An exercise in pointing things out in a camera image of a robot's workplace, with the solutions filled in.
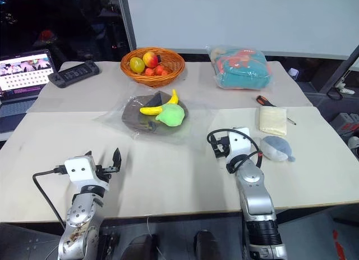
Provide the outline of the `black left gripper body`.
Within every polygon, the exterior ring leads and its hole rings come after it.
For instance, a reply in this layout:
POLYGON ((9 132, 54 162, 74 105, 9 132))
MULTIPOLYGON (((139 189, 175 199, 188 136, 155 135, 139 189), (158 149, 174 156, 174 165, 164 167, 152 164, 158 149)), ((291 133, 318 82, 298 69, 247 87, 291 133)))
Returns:
POLYGON ((109 180, 112 177, 111 173, 109 172, 110 170, 112 170, 111 167, 103 168, 102 165, 96 165, 95 173, 97 178, 99 178, 101 181, 109 183, 109 180))

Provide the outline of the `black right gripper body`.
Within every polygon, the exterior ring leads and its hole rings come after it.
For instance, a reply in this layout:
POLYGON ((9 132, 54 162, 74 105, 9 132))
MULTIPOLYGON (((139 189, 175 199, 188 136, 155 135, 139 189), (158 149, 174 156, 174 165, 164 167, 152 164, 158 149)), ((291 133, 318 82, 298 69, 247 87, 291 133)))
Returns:
POLYGON ((229 137, 228 136, 224 136, 221 137, 219 139, 215 139, 215 144, 218 145, 218 147, 224 152, 224 156, 228 156, 229 152, 230 152, 230 147, 229 147, 229 137))

